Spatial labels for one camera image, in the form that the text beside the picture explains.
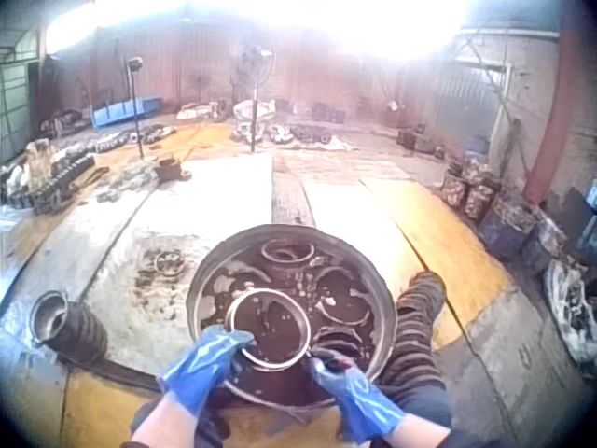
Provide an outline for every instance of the person's right hand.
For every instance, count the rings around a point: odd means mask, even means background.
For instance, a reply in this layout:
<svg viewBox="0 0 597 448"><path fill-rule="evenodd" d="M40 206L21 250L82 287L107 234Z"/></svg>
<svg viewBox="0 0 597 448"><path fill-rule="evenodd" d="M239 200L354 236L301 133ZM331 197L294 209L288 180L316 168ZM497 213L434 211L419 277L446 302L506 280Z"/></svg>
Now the person's right hand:
<svg viewBox="0 0 597 448"><path fill-rule="evenodd" d="M313 349L309 362L313 379L336 399L344 429L357 443L386 436L402 422L405 413L348 357L333 350Z"/></svg>

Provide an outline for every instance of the standing fan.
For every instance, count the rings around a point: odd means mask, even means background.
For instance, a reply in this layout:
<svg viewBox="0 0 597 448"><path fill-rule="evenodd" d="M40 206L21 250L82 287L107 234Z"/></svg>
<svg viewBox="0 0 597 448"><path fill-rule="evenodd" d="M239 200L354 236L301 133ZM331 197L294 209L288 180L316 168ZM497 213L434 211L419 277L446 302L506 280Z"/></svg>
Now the standing fan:
<svg viewBox="0 0 597 448"><path fill-rule="evenodd" d="M258 89L270 77L274 64L271 45L258 39L248 39L237 44L231 52L232 82L253 91L253 112L251 114L251 152L255 152L257 128Z"/></svg>

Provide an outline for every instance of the forearm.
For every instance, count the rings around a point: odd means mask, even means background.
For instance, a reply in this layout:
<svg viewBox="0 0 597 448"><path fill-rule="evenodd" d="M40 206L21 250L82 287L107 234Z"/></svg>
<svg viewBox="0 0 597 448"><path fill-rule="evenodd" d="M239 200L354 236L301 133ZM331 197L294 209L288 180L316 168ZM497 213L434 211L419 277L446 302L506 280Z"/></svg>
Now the forearm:
<svg viewBox="0 0 597 448"><path fill-rule="evenodd" d="M156 409L132 434L150 448L192 448L197 417L187 411L172 392L161 399Z"/></svg>
<svg viewBox="0 0 597 448"><path fill-rule="evenodd" d="M385 436L392 448L436 448L450 434L450 430L416 415L407 414L402 422Z"/></svg>

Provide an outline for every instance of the rubber glove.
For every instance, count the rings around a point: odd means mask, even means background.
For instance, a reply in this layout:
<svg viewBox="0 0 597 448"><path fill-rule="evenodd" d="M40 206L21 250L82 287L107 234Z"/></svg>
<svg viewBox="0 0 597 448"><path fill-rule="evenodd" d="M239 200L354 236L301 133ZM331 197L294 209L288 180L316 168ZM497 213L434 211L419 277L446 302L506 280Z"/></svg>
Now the rubber glove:
<svg viewBox="0 0 597 448"><path fill-rule="evenodd" d="M158 377L162 392L174 392L178 402L199 417L212 388L228 378L236 352L253 339L248 331L226 331L221 325L207 327L193 347Z"/></svg>
<svg viewBox="0 0 597 448"><path fill-rule="evenodd" d="M336 399L349 438L361 444L386 436L400 425L406 414L373 385L351 359L326 349L325 360L322 360L322 351L312 351L312 376Z"/></svg>

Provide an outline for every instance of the person's leg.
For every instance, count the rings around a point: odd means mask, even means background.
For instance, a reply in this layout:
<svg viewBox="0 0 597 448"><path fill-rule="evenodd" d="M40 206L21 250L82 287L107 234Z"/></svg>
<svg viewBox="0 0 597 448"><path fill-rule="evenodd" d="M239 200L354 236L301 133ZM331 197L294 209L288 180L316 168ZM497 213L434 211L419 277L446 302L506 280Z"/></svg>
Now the person's leg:
<svg viewBox="0 0 597 448"><path fill-rule="evenodd" d="M152 399L137 410L130 425L131 435L141 426L153 410L156 409L160 400L161 397ZM215 426L212 413L209 409L205 409L201 413L197 429L195 430L195 448L222 448L222 446L222 439L218 435L218 428Z"/></svg>
<svg viewBox="0 0 597 448"><path fill-rule="evenodd" d="M396 302L394 349L378 388L404 412L451 427L450 398L431 350L433 323L446 300L441 277L417 273Z"/></svg>

